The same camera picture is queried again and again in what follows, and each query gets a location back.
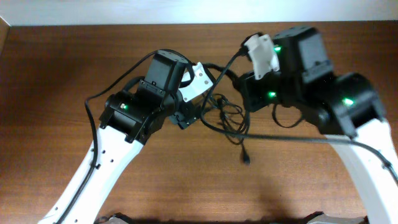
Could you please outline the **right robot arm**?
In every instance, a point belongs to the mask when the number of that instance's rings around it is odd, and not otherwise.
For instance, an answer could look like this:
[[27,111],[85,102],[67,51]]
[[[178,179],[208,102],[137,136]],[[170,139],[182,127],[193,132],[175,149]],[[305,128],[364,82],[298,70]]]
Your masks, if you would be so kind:
[[339,155],[363,201],[369,223],[397,222],[397,153],[386,111],[359,73],[336,75],[321,33],[309,26],[241,44],[253,70],[235,82],[246,110],[297,108]]

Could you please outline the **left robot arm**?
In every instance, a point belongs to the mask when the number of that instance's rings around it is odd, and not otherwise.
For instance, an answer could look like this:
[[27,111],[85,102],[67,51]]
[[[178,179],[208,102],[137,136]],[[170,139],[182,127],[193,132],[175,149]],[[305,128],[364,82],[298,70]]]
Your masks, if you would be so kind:
[[181,129],[200,114],[200,100],[215,78],[205,66],[160,49],[144,76],[134,77],[109,96],[95,124],[93,142],[63,194],[41,223],[94,223],[115,183],[149,138],[170,118]]

